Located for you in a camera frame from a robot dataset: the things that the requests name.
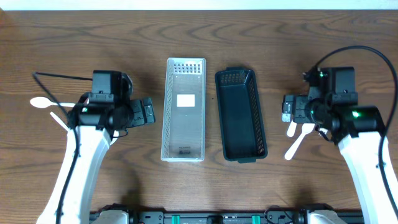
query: green connector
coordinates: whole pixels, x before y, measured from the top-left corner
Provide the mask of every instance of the green connector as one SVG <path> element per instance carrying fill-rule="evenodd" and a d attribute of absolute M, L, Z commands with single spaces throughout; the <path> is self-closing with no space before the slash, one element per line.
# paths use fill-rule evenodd
<path fill-rule="evenodd" d="M 251 220 L 253 224 L 261 224 L 261 217 L 259 215 L 253 215 Z"/>
<path fill-rule="evenodd" d="M 180 216 L 172 215 L 172 224 L 180 224 Z"/>

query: spoon handle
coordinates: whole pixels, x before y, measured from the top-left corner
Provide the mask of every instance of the spoon handle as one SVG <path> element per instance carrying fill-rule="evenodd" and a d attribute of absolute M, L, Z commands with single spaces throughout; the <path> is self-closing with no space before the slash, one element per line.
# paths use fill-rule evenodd
<path fill-rule="evenodd" d="M 69 131 L 69 127 L 52 111 L 50 112 L 50 115 L 52 118 L 54 118 L 54 120 L 60 124 L 61 127 L 63 127 L 66 131 Z"/>
<path fill-rule="evenodd" d="M 292 144 L 292 146 L 287 150 L 285 154 L 286 160 L 291 160 L 296 153 L 297 149 L 299 148 L 300 143 L 303 141 L 306 133 L 301 133 L 301 135 L 297 138 L 297 140 Z"/>
<path fill-rule="evenodd" d="M 65 107 L 74 107 L 75 104 L 74 103 L 60 103 L 61 106 L 65 106 Z"/>

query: metal mesh tray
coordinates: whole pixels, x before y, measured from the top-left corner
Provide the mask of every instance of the metal mesh tray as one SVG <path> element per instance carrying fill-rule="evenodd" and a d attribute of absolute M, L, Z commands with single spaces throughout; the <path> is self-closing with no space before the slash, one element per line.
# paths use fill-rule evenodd
<path fill-rule="evenodd" d="M 206 60 L 169 58 L 164 99 L 162 160 L 205 159 Z"/>

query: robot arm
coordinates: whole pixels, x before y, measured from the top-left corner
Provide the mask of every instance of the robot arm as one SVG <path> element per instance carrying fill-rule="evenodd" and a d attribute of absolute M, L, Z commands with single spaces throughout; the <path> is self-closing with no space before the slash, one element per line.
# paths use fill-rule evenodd
<path fill-rule="evenodd" d="M 379 142 L 378 132 L 363 132 L 358 137 L 347 135 L 338 147 L 353 177 L 365 223 L 398 223 L 381 179 L 377 156 Z M 394 199 L 397 199 L 398 181 L 392 168 L 387 139 L 383 147 L 387 181 Z"/>
<path fill-rule="evenodd" d="M 98 171 L 113 133 L 125 131 L 127 134 L 128 128 L 155 122 L 151 99 L 130 100 L 131 95 L 132 81 L 126 74 L 93 72 L 92 91 L 83 94 L 68 112 L 68 125 L 72 129 L 68 132 L 67 150 L 51 198 L 37 223 L 57 223 L 57 215 L 60 223 L 89 223 Z M 73 172 L 68 182 L 70 170 Z M 58 211 L 60 200 L 61 213 Z M 123 217 L 118 217 L 120 214 L 112 220 L 108 217 L 106 222 L 123 223 Z M 96 220 L 96 223 L 101 222 L 101 218 Z"/>
<path fill-rule="evenodd" d="M 75 171 L 71 176 L 63 201 L 61 223 L 88 223 L 98 171 L 111 142 L 109 133 L 105 129 L 99 130 L 95 126 L 77 126 L 76 131 L 80 140 L 80 156 L 76 161 Z M 55 223 L 55 211 L 72 164 L 75 146 L 75 135 L 72 130 L 69 130 L 67 151 L 57 183 L 37 224 Z"/>
<path fill-rule="evenodd" d="M 310 84 L 308 95 L 285 95 L 282 120 L 289 122 L 294 117 L 295 123 L 315 123 L 318 128 L 329 130 L 331 139 L 320 134 L 338 145 L 347 162 L 365 223 L 398 223 L 379 168 L 379 143 L 386 127 L 375 106 L 358 106 L 354 68 L 311 70 L 304 74 L 304 79 Z M 397 199 L 398 182 L 387 145 L 385 138 L 384 169 L 392 195 Z"/>

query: black wire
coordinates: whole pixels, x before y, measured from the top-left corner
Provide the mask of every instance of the black wire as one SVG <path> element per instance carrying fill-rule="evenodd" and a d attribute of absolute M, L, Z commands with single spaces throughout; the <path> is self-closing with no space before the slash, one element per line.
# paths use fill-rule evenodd
<path fill-rule="evenodd" d="M 391 111 L 390 111 L 390 115 L 388 116 L 388 119 L 387 119 L 386 128 L 381 133 L 381 136 L 380 136 L 381 138 L 380 138 L 380 143 L 379 143 L 379 155 L 378 155 L 378 157 L 379 157 L 379 167 L 380 167 L 381 178 L 383 179 L 383 184 L 384 184 L 384 187 L 386 188 L 387 196 L 388 196 L 388 198 L 390 200 L 392 209 L 394 210 L 394 213 L 396 214 L 396 217 L 398 219 L 397 204 L 394 201 L 394 198 L 393 198 L 392 193 L 391 193 L 390 186 L 388 185 L 388 181 L 387 181 L 387 177 L 386 177 L 386 171 L 384 170 L 384 161 L 383 161 L 383 157 L 382 157 L 384 138 L 386 138 L 386 136 L 387 136 L 388 129 L 390 128 L 392 119 L 394 117 L 394 113 L 395 113 L 396 108 L 397 108 L 398 78 L 397 78 L 397 73 L 396 73 L 396 70 L 395 70 L 394 66 L 392 66 L 390 60 L 384 54 L 382 54 L 380 51 L 378 51 L 378 50 L 376 50 L 376 49 L 374 49 L 372 47 L 367 47 L 367 46 L 362 46 L 362 45 L 355 45 L 355 46 L 343 47 L 343 48 L 340 48 L 340 49 L 337 49 L 337 50 L 334 50 L 334 51 L 328 53 L 327 55 L 325 55 L 323 58 L 321 58 L 321 60 L 319 60 L 315 64 L 313 69 L 314 68 L 316 69 L 319 66 L 319 64 L 321 64 L 326 58 L 328 58 L 328 57 L 330 57 L 330 56 L 332 56 L 332 55 L 334 55 L 334 54 L 336 54 L 338 52 L 342 52 L 344 50 L 351 50 L 351 49 L 368 50 L 368 51 L 373 52 L 373 53 L 377 54 L 378 56 L 380 56 L 380 58 L 382 58 L 385 61 L 385 63 L 388 65 L 388 67 L 390 68 L 390 71 L 392 73 L 392 78 L 394 79 L 394 88 L 395 88 L 394 89 L 394 99 L 393 99 L 393 102 L 392 102 L 392 108 L 391 108 Z"/>
<path fill-rule="evenodd" d="M 280 210 L 282 210 L 282 211 L 285 213 L 286 217 L 290 219 L 290 221 L 287 222 L 287 223 L 285 223 L 285 224 L 293 223 L 293 218 L 292 218 L 289 214 L 287 214 L 287 212 L 286 212 L 281 206 L 279 206 L 279 205 L 271 205 L 271 206 L 268 207 L 267 210 L 264 212 L 264 218 L 267 220 L 267 222 L 269 222 L 269 223 L 271 223 L 271 224 L 277 224 L 277 223 L 274 223 L 274 222 L 272 222 L 272 221 L 269 221 L 269 219 L 268 219 L 268 211 L 269 211 L 270 208 L 279 208 Z"/>
<path fill-rule="evenodd" d="M 57 77 L 57 78 L 70 78 L 70 79 L 75 79 L 75 80 L 92 80 L 92 79 L 91 78 L 82 78 L 82 77 L 71 77 L 71 76 L 67 76 L 67 75 L 56 75 L 56 74 L 49 74 L 49 73 L 42 73 L 42 72 L 34 72 L 32 75 L 33 75 L 33 79 L 36 81 L 36 83 L 43 89 L 44 92 L 46 92 L 46 94 L 48 94 L 48 96 L 51 98 L 51 100 L 57 103 L 58 107 L 61 109 L 61 111 L 64 113 L 65 117 L 67 118 L 68 125 L 72 125 L 65 108 L 60 105 L 60 102 L 56 99 L 56 97 L 53 94 L 51 94 L 51 92 L 41 83 L 41 81 L 39 80 L 37 75 L 43 75 L 43 76 L 48 76 L 48 77 Z M 63 185 L 63 188 L 61 191 L 61 196 L 60 196 L 58 208 L 56 211 L 56 218 L 55 218 L 56 224 L 61 223 L 61 216 L 63 215 L 63 213 L 62 213 L 63 199 L 65 198 L 65 194 L 67 192 L 69 181 L 72 176 L 73 170 L 75 168 L 77 158 L 79 156 L 79 140 L 78 140 L 78 135 L 77 135 L 77 132 L 75 129 L 76 127 L 69 127 L 69 128 L 71 128 L 73 130 L 73 133 L 75 135 L 76 149 L 75 149 L 75 155 L 73 156 L 72 164 L 70 165 L 70 169 L 69 169 L 67 178 L 65 180 L 65 184 Z"/>

